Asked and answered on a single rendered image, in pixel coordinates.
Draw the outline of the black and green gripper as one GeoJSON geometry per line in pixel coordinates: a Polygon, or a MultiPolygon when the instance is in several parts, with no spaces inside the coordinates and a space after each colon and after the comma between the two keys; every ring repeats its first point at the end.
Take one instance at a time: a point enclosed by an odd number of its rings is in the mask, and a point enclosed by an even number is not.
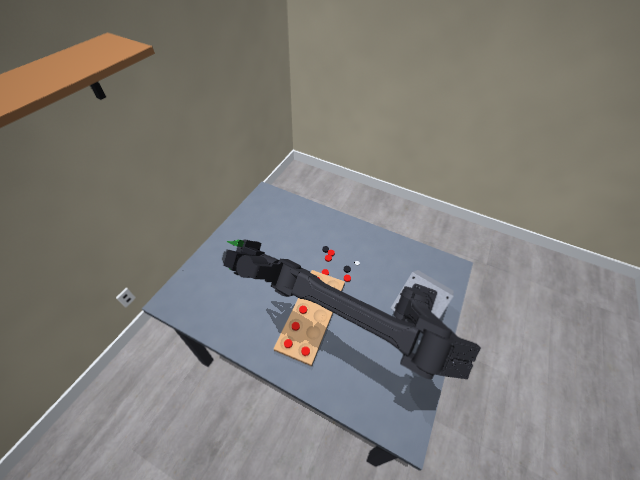
{"type": "MultiPolygon", "coordinates": [[[[235,241],[227,241],[228,243],[237,246],[236,251],[237,252],[242,252],[243,251],[243,247],[252,247],[255,248],[257,250],[260,250],[261,247],[261,243],[258,241],[249,241],[249,240],[235,240],[235,241]]],[[[230,269],[230,268],[229,268],[230,269]]],[[[232,269],[230,269],[232,270],[232,269]]],[[[232,270],[235,271],[234,274],[238,275],[237,270],[232,270]]]]}

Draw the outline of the tan tray with round pockets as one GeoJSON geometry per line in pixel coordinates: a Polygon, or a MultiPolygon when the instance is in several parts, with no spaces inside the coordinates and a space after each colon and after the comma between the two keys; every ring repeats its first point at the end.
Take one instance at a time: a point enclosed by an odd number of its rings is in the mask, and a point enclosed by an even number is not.
{"type": "MultiPolygon", "coordinates": [[[[311,273],[319,277],[320,280],[326,284],[342,291],[345,281],[314,270],[312,270],[311,273]]],[[[312,366],[332,314],[333,312],[316,303],[298,298],[278,338],[274,351],[312,366]],[[307,312],[305,314],[301,314],[299,312],[299,308],[301,306],[307,307],[307,312]],[[294,322],[298,322],[300,324],[300,328],[297,331],[292,329],[292,323],[294,322]],[[293,343],[291,348],[286,348],[284,346],[284,341],[287,339],[290,339],[293,343]],[[308,356],[302,355],[301,350],[303,347],[308,347],[310,349],[308,356]]]]}

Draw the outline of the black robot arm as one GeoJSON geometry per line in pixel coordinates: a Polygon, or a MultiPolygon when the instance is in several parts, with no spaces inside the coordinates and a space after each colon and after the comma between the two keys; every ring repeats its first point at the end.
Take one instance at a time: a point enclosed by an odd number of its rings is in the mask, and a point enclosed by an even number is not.
{"type": "Polygon", "coordinates": [[[271,282],[271,287],[280,295],[316,303],[384,339],[401,351],[402,366],[424,378],[433,379],[434,374],[469,378],[472,361],[475,362],[481,347],[459,338],[431,312],[436,290],[419,284],[412,288],[405,286],[395,306],[395,318],[326,284],[289,259],[260,256],[265,252],[252,247],[244,246],[240,252],[226,249],[222,256],[223,266],[237,270],[242,278],[271,282]],[[412,351],[420,332],[424,334],[414,356],[412,351]]]}

